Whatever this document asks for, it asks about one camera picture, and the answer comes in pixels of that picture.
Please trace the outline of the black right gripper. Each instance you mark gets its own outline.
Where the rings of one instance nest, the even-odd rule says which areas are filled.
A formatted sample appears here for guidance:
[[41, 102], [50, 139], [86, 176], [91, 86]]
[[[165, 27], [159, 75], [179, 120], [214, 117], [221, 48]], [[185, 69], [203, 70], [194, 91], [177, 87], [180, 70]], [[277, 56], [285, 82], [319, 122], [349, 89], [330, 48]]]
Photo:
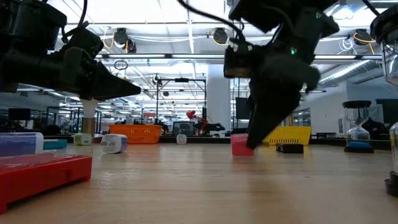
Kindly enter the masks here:
[[283, 55], [253, 56], [250, 68], [247, 147], [255, 149], [298, 107], [302, 90], [316, 89], [320, 72], [302, 60]]

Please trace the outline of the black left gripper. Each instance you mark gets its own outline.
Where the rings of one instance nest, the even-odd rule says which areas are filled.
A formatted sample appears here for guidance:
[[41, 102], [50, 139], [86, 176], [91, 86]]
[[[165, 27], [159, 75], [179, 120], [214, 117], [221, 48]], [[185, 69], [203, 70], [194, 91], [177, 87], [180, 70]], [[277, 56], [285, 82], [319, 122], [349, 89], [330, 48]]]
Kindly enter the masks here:
[[104, 101], [141, 93], [139, 86], [113, 75], [102, 62], [97, 62], [95, 70], [93, 59], [82, 49], [50, 55], [16, 49], [2, 52], [1, 91], [15, 93], [20, 83], [76, 93], [84, 100]]

